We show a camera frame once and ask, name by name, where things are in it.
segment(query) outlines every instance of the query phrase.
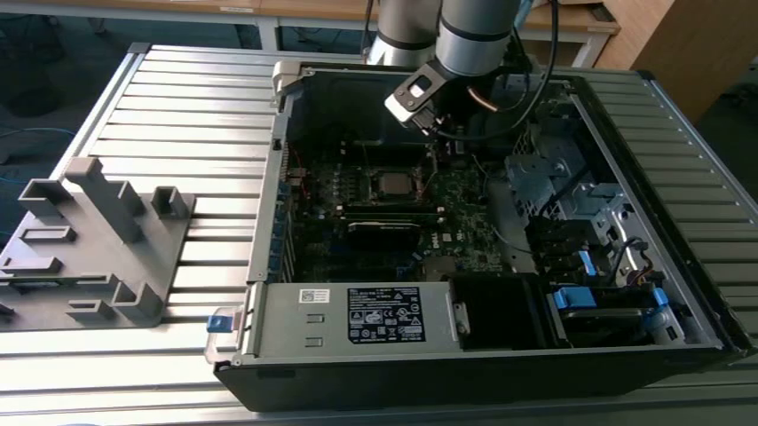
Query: gray robot arm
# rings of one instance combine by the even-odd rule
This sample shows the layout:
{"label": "gray robot arm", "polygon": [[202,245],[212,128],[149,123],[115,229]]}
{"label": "gray robot arm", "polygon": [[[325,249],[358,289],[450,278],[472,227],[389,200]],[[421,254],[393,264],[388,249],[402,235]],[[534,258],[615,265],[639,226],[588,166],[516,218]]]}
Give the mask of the gray robot arm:
{"label": "gray robot arm", "polygon": [[397,66],[424,64],[384,102],[402,124],[412,122],[428,134],[437,120],[433,98],[438,92],[458,90],[457,81],[480,78],[497,69],[520,3],[520,0],[381,2],[377,42],[369,62]]}

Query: wooden table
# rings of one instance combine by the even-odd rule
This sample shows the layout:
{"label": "wooden table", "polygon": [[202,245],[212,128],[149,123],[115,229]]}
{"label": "wooden table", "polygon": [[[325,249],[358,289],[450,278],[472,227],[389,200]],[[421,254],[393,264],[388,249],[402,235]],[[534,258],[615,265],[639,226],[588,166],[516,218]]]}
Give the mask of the wooden table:
{"label": "wooden table", "polygon": [[[377,9],[376,5],[370,29],[376,29]],[[266,51],[278,50],[281,27],[360,30],[364,11],[364,0],[0,0],[0,12],[256,25]],[[542,6],[530,11],[520,37],[548,41],[549,26],[549,8]],[[617,30],[613,22],[596,20],[585,7],[560,6],[558,39],[581,45],[572,60],[575,67],[595,64]]]}

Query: motherboard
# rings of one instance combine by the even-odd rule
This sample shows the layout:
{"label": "motherboard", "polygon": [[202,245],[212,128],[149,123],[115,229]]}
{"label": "motherboard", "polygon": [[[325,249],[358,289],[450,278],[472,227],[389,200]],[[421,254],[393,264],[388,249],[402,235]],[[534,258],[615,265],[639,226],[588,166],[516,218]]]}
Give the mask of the motherboard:
{"label": "motherboard", "polygon": [[290,151],[294,281],[436,281],[502,270],[489,175],[474,158],[452,162],[418,144]]}

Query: blue cable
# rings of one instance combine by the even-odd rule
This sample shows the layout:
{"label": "blue cable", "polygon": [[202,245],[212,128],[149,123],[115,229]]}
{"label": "blue cable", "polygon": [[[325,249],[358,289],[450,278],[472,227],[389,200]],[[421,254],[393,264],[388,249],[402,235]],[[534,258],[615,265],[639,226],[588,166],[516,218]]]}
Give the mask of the blue cable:
{"label": "blue cable", "polygon": [[516,14],[516,19],[512,22],[512,26],[516,29],[521,29],[522,23],[525,22],[525,17],[530,12],[532,3],[533,0],[520,0],[518,13]]}

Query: blue latch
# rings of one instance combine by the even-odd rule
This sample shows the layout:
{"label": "blue latch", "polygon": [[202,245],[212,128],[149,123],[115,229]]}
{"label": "blue latch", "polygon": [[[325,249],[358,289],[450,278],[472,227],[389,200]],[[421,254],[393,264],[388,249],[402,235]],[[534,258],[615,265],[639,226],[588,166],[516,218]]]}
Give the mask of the blue latch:
{"label": "blue latch", "polygon": [[208,317],[205,330],[208,333],[230,333],[233,322],[233,317],[226,317],[226,315],[210,315]]}
{"label": "blue latch", "polygon": [[595,297],[588,287],[563,287],[552,293],[557,309],[595,308]]}
{"label": "blue latch", "polygon": [[579,258],[581,258],[581,262],[584,263],[584,270],[589,277],[596,275],[595,265],[592,264],[592,258],[589,257],[589,252],[587,250],[579,251]]}
{"label": "blue latch", "polygon": [[653,288],[652,296],[655,297],[655,302],[657,306],[665,306],[668,304],[668,297],[665,296],[663,288]]}

